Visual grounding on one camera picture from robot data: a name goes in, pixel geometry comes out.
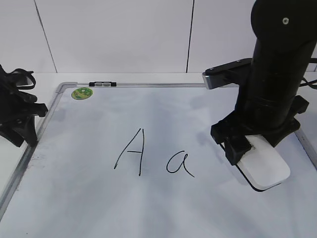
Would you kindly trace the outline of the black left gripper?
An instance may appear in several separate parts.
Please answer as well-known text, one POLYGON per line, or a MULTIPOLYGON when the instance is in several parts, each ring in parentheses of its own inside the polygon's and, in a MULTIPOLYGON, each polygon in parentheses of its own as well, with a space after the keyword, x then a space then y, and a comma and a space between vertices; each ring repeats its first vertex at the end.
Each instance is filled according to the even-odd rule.
POLYGON ((33 73, 21 68, 12 72, 0 69, 0 122, 12 128, 1 127, 0 135, 16 147, 24 141, 30 146, 37 144, 35 117, 43 118, 48 112, 46 104, 38 103, 37 96, 27 93, 36 86, 33 73))

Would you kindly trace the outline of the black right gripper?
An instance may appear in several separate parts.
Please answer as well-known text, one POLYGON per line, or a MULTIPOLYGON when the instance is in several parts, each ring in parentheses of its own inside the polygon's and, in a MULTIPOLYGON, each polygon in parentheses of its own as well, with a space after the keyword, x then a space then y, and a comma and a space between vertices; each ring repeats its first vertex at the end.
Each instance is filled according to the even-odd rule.
POLYGON ((306 99, 302 96, 296 96, 285 121, 276 128, 252 124, 233 111, 211 126, 211 136, 217 144, 224 143, 225 156, 229 163, 235 166, 243 155, 252 148, 247 136, 262 135, 275 147, 286 136, 300 128, 300 123, 295 119, 295 115, 304 113, 308 106, 309 102, 306 99))

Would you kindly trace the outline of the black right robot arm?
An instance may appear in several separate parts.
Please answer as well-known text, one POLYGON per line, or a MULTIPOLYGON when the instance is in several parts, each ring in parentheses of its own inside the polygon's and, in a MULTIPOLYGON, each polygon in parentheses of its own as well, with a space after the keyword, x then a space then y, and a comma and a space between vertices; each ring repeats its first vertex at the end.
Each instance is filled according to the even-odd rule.
POLYGON ((317 44, 314 0, 258 0, 251 11, 256 44, 251 58, 203 73, 209 88, 230 83, 239 92, 234 111, 211 127, 211 136, 235 166, 251 150, 250 135, 276 146, 300 128, 309 103, 297 94, 317 44))

